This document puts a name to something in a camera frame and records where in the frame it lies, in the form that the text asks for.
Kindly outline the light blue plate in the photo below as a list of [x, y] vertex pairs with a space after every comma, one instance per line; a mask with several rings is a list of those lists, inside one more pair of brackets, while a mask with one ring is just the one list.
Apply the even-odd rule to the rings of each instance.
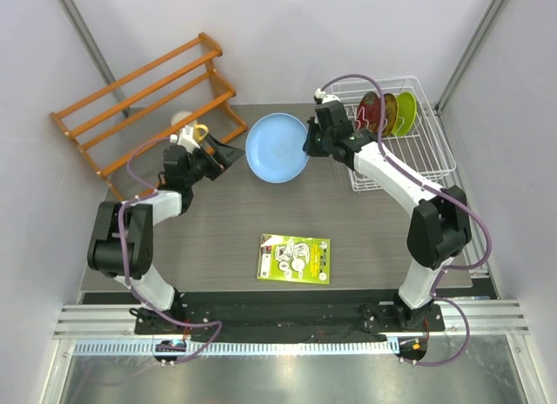
[[251, 171], [271, 184], [293, 180], [309, 160], [303, 150], [306, 137], [306, 126], [293, 115], [275, 112], [262, 117], [250, 129], [245, 142]]

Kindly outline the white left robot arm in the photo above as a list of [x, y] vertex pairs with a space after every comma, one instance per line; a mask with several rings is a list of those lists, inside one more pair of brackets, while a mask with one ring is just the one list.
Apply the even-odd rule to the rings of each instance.
[[184, 214], [193, 200], [192, 187], [213, 181], [245, 155], [213, 136], [202, 145], [171, 143], [163, 152], [158, 186], [143, 198], [104, 201], [97, 209], [87, 252], [88, 267], [128, 288], [166, 333], [187, 327], [180, 293], [153, 264], [155, 225]]

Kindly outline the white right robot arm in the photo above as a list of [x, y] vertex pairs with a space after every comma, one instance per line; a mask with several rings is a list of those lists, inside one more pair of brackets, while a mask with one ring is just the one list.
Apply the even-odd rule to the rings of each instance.
[[317, 100], [303, 150], [310, 157], [331, 157], [372, 179], [408, 213], [406, 246], [412, 261], [393, 298], [393, 319], [405, 330], [421, 327], [441, 273], [471, 240], [467, 214], [443, 197], [464, 205], [466, 194], [456, 185], [443, 188], [423, 178], [380, 146], [375, 133], [355, 131], [335, 97]]

